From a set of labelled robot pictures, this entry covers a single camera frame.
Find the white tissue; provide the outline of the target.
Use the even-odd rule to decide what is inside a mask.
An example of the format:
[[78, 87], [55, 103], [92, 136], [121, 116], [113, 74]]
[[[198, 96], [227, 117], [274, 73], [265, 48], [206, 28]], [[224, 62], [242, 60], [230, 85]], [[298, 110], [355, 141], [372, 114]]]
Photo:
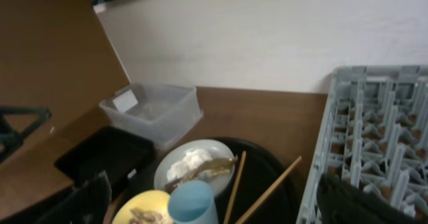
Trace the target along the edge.
[[187, 150], [182, 159], [174, 162], [167, 171], [167, 181], [174, 181], [185, 176], [188, 172], [195, 170], [204, 162], [213, 160], [210, 152], [206, 149]]

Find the yellow bowl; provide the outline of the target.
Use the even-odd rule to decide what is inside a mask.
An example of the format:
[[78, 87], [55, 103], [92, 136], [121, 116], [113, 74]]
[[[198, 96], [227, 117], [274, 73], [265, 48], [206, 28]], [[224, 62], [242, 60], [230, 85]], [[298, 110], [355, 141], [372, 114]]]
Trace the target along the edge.
[[168, 193], [160, 190], [149, 190], [139, 193], [119, 208], [119, 211], [112, 219], [112, 224], [128, 223], [132, 218], [130, 210], [134, 208], [142, 209], [144, 211], [158, 211], [169, 216], [167, 205], [170, 197], [171, 196]]

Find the light blue plastic cup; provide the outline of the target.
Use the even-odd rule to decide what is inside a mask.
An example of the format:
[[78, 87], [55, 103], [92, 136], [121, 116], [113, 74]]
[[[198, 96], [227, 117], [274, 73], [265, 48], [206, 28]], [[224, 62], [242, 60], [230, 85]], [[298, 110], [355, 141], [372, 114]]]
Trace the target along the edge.
[[171, 193], [167, 210], [174, 223], [219, 224], [213, 190], [203, 181], [178, 186]]

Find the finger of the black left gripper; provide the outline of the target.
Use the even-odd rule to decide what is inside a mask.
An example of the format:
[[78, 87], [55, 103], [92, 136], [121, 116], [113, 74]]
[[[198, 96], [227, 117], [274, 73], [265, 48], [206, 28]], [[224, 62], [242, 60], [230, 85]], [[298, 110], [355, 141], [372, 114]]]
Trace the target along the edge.
[[[5, 119], [6, 115], [31, 115], [35, 114], [34, 120], [24, 130], [14, 129]], [[21, 146], [24, 140], [40, 126], [51, 118], [51, 111], [44, 107], [20, 107], [20, 106], [2, 106], [1, 107], [1, 162], [4, 162]]]

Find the food scraps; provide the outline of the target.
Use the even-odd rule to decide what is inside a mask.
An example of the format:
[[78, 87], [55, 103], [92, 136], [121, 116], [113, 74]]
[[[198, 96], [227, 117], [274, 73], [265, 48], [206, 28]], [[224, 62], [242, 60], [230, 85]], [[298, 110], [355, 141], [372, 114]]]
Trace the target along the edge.
[[128, 221], [129, 224], [173, 224], [169, 216], [158, 211], [144, 211], [134, 208], [130, 212], [132, 218]]

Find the gold brown snack wrapper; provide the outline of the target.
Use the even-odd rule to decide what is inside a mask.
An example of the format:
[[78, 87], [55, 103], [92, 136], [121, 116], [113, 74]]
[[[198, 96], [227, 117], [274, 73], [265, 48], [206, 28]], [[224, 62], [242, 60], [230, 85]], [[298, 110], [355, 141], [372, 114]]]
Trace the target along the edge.
[[212, 179], [219, 175], [230, 173], [238, 161], [239, 157], [235, 155], [233, 158], [216, 158], [207, 160], [196, 169], [188, 172], [183, 177], [175, 179], [165, 185], [165, 191], [172, 193], [179, 185], [198, 179], [199, 177], [206, 177]]

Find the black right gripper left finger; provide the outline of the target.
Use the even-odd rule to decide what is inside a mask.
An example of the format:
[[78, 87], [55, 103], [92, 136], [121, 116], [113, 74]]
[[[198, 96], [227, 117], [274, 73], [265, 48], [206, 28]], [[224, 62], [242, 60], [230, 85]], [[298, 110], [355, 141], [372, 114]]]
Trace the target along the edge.
[[60, 204], [39, 218], [37, 224], [94, 223], [103, 224], [112, 200], [112, 189], [106, 171], [86, 181]]

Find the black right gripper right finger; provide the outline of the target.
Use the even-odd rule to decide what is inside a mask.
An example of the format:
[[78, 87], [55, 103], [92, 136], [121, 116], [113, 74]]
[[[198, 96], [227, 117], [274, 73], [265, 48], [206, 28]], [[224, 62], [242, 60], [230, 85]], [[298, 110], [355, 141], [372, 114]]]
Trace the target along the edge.
[[322, 224], [421, 224], [351, 184], [323, 174], [316, 192]]

